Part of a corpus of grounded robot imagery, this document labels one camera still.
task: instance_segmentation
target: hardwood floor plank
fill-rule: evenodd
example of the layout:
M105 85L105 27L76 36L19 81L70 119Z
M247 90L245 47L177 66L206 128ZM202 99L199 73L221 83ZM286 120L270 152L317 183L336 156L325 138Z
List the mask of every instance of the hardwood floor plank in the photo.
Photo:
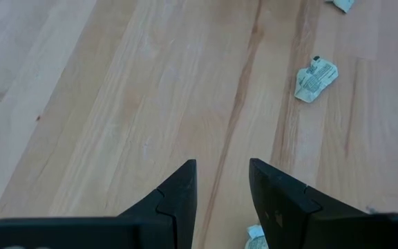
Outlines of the hardwood floor plank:
M63 0L50 10L19 74L1 102L0 198L94 3L93 0Z
M336 51L364 59L376 59L379 43L381 0L358 1L348 15L341 15Z
M0 101L56 3L57 0L0 0Z
M374 59L336 54L343 73L328 100L317 187L362 210L389 212L398 211L398 4L376 6L378 43L360 43L378 48Z
M227 10L225 6L234 4ZM204 26L202 55L190 80L194 83L171 150L168 176L188 158L198 161L198 211L193 247L201 248L207 233L218 182L221 151L225 148L240 71L248 56L257 2L208 1L202 7Z
M49 215L66 163L136 1L98 1L0 201L1 216Z
M334 61L338 39L337 29L342 16L343 14L339 11L332 11L331 5L323 4L320 6L317 28L314 28L315 31L312 34L314 35L314 45L310 58L321 56L331 62ZM294 155L292 155L294 160L291 165L291 174L300 181L312 186L316 185L317 172L319 170L329 89L330 87L312 104L300 102L298 105L297 135Z
M167 16L163 11L169 4L173 5L173 10L171 15ZM140 1L136 5L104 80L105 83L99 90L93 109L83 127L83 135L77 141L73 155L66 166L66 173L51 207L53 214L119 214L127 208L121 206L121 203L127 201L128 206L134 204L159 183L150 178L137 178L138 169L140 167L144 169L144 165L124 162L126 159L137 160L138 154L131 158L123 158L122 154L127 153L127 149L134 149L134 146L139 147L142 137L132 137L136 131L145 132L147 127L153 125L159 125L160 127L155 128L159 128L160 131L164 131L163 127L169 127L167 123L145 122L145 118L147 116L170 118L170 110L161 113L165 116L153 117L153 114L156 114L153 112L154 108L160 105L156 102L157 99L151 96L157 91L164 73L169 73L167 71L169 68L164 65L172 56L169 47L176 42L171 42L178 30L175 24L182 23L178 18L184 13L176 11L182 8L182 5L183 1L166 3ZM153 32L158 26L164 28L163 33ZM170 84L175 83L167 82L167 84L169 90L172 89ZM177 96L185 98L184 95L177 94ZM117 178L122 177L120 171L122 167L126 171L130 170L130 174L126 175L131 177L130 180ZM139 186L110 188L115 178L117 181L125 181L118 184L131 184L135 181ZM127 199L120 199L121 203L116 204L115 199L120 194L129 194L129 196Z
M299 132L299 106L303 103L294 97L296 74L301 68L311 62L316 39L320 3L312 4L310 1L300 1L296 16L295 38L289 58L287 82L283 91L281 112L278 127L275 129L274 146L270 163L289 174L295 164L295 153L298 144Z
M280 122L283 89L291 82L287 66L296 44L293 39L297 14L303 6L300 1L275 3L279 9L288 10L280 15L274 9L278 6L270 4L261 1L259 18L253 27L252 41L258 45L251 47L257 47L256 50L249 49L253 57L247 57L247 64L252 63L251 74L247 77L241 73L240 80L247 80L247 88L241 84L239 92L244 91L246 98L239 118L233 121L236 124L229 123L229 127L235 125L234 132L228 135L227 154L222 155L222 176L203 248L242 248L247 240L246 228L257 222L247 177L249 158L267 160L271 155L274 133L267 131L274 131Z

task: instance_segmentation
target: paper scrap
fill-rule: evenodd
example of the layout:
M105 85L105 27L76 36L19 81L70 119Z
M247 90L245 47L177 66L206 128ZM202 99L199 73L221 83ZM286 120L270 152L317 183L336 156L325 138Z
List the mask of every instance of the paper scrap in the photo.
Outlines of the paper scrap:
M261 225L252 225L247 228L249 237L255 239L260 236L265 236Z
M303 68L297 73L294 96L311 103L338 76L339 72L333 63L316 56L309 68Z
M267 240L261 225L253 225L247 228L249 240L245 249L268 249Z
M354 0L325 0L325 2L334 3L335 6L347 13L351 9Z

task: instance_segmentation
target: wooden floor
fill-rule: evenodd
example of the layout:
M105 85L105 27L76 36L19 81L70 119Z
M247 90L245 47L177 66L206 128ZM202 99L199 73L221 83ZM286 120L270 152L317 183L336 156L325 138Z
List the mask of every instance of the wooden floor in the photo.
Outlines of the wooden floor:
M398 1L0 0L0 217L116 215L196 158L194 248L242 248L251 157L398 211Z

